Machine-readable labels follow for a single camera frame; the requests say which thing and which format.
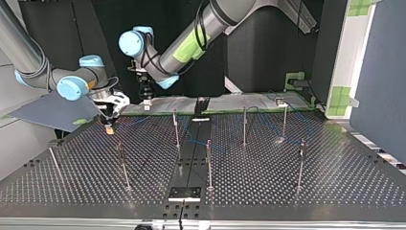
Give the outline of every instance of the green tape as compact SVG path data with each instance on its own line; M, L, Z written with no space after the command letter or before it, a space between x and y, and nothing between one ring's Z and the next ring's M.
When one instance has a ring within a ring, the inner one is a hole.
M350 87L334 86L328 108L328 116L345 116L350 105Z
M294 87L293 85L289 84L289 80L304 80L305 79L305 72L299 73L287 73L286 79L284 82L284 89L286 90L303 90L301 87Z
M204 36L202 30L199 28L199 38L203 42ZM209 42L210 37L206 35L207 41ZM182 63L188 63L192 58L200 59L204 55L204 51L200 48L199 43L196 39L196 34L194 30L186 37L182 44L175 51L173 56Z
M368 15L372 0L351 0L348 16Z
M11 116L9 116L9 115L4 115L4 116L0 117L0 121L1 121L1 120L6 120L6 119L9 119L9 118L11 118Z
M75 126L82 126L84 124L88 124L88 123L91 123L91 122L93 122L93 119L89 119L89 120L78 119L78 120L74 121L72 124L75 125Z

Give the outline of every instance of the gray arm segment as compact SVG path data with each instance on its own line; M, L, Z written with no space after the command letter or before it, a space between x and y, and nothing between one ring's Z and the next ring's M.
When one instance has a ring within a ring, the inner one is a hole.
M17 79L34 88L56 90L56 85L67 76L77 76L92 87L104 87L108 84L107 75L102 67L79 68L77 71L53 69L48 78L48 68L52 68L41 48L27 34L5 0L0 0L0 48L16 68ZM36 77L24 78L35 74Z
M228 27L234 26L244 19L255 3L256 0L211 0L210 4L204 9L202 17L208 44L212 43ZM131 38L128 37L127 33L124 33L121 37L121 49L128 56L134 57L157 83L164 88L169 88L171 84L161 83L170 79L170 77L176 76L191 60L197 60L204 55L197 43L194 28L193 21L161 56L155 56L158 52L150 42L144 40L149 57L153 58L152 60L149 60L148 56L146 56L145 50L131 52L134 50L130 45ZM200 26L198 28L200 40L203 40Z
M0 47L22 73L33 73L39 69L42 62L40 49L5 0L0 0Z

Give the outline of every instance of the metal frame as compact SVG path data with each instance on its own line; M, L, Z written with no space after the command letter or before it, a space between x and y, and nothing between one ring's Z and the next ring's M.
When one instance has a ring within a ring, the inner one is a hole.
M275 7L281 10L293 23L297 23L298 14L299 14L299 6L301 4L301 0L257 0L254 7L248 13L248 15L242 19L238 23L238 25L234 27L229 27L224 32L226 35L230 35L239 25L241 25L248 17L250 17L254 12L258 9L263 7ZM310 11L303 3L303 7L301 9L301 20L299 24L299 28L302 30L303 33L308 34L311 32L311 29L317 25L316 20L311 15Z

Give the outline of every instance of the green label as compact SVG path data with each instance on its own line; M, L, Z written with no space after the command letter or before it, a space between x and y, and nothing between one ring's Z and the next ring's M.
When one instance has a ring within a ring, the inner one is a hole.
M204 36L200 28L198 33L200 41L203 41ZM199 47L199 44L197 43L194 30L192 30L188 37L186 37L179 48L175 51L173 56L182 63L188 63L192 58L200 59L204 55L204 53L205 52Z
M350 87L334 86L328 108L328 116L345 116L350 105Z
M351 0L348 16L368 15L372 0Z

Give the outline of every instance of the robotic arm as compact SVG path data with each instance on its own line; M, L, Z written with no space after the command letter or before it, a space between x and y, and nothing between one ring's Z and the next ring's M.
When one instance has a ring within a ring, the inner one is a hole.
M79 60L77 71L53 68L40 46L27 34L5 0L0 0L0 48L15 66L16 79L32 88L57 91L68 101L89 96L101 111L109 134L129 98L113 90L118 78L109 79L99 56Z
M135 27L120 37L120 48L135 59L141 75L150 75L162 88L170 88L191 60L201 58L221 33L247 16L256 0L210 0L205 9L203 3L196 19L161 56L153 46L150 27ZM114 133L113 125L129 105L129 98L112 89L118 79L107 77L100 57L81 58L75 72L53 68L5 0L0 0L0 48L14 64L20 83L55 90L68 101L89 96L101 111L107 133Z
M133 57L137 69L147 72L164 89L177 82L182 75L180 71L192 60L201 58L228 27L243 20L256 0L210 0L204 10L203 2L196 19L161 56L153 47L150 27L134 27L120 37L119 46L123 53Z

